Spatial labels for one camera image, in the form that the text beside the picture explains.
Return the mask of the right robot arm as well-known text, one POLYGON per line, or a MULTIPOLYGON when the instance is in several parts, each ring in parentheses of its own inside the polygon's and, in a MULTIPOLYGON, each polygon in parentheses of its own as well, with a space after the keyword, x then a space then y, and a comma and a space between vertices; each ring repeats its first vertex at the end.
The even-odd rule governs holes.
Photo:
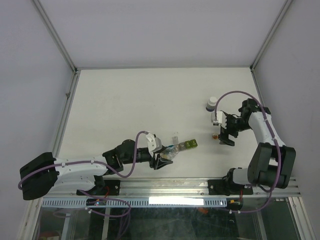
POLYGON ((257 148, 247 168, 231 168, 222 178, 217 190, 229 196, 247 185, 260 186, 265 191, 287 188, 292 174, 296 150, 287 146, 277 134, 271 112, 259 106, 252 98, 244 100, 239 108, 240 115, 217 112, 215 124, 220 127, 218 140, 221 145, 233 147, 240 132, 252 130, 257 148))

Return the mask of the green pill box SUN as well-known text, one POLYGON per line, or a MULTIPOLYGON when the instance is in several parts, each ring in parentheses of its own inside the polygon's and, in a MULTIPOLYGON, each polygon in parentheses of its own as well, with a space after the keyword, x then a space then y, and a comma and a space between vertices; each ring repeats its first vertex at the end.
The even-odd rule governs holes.
POLYGON ((185 141, 184 142, 184 146, 186 149, 191 149, 193 146, 192 146, 192 143, 190 141, 185 141))

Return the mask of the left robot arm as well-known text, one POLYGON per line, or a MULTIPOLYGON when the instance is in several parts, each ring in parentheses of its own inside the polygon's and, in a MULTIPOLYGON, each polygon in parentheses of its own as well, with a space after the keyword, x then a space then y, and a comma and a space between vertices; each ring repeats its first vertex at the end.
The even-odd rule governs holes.
POLYGON ((118 175, 125 165, 148 163, 151 169, 158 170, 172 164, 173 157, 164 153, 167 149, 158 140, 138 148, 134 140, 126 139, 90 159, 62 159, 44 152, 20 168, 18 189, 27 201, 47 194, 103 195, 104 176, 118 175))

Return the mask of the clear pill box SAT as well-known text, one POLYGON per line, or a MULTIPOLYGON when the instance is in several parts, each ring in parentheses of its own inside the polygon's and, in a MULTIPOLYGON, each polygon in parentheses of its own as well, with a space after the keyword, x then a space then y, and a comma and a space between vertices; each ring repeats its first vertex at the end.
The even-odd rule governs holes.
POLYGON ((186 144, 184 142, 180 142, 179 143, 179 150, 180 151, 184 151, 186 149, 187 149, 186 144))

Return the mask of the clear pill jar gold lid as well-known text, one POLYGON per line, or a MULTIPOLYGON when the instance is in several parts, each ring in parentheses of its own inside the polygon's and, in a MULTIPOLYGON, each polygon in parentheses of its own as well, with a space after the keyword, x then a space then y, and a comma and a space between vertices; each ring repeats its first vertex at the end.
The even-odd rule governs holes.
POLYGON ((160 153, 160 157, 165 160, 173 160, 178 153, 180 152, 180 148, 178 145, 172 145, 167 147, 160 153))

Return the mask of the green pill box THUR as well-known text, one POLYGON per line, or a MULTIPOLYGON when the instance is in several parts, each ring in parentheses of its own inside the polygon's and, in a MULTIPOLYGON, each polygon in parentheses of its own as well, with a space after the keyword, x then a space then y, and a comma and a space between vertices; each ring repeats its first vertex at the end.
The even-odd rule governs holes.
POLYGON ((191 139, 189 142, 192 148, 196 148, 198 146, 198 143, 195 139, 191 139))

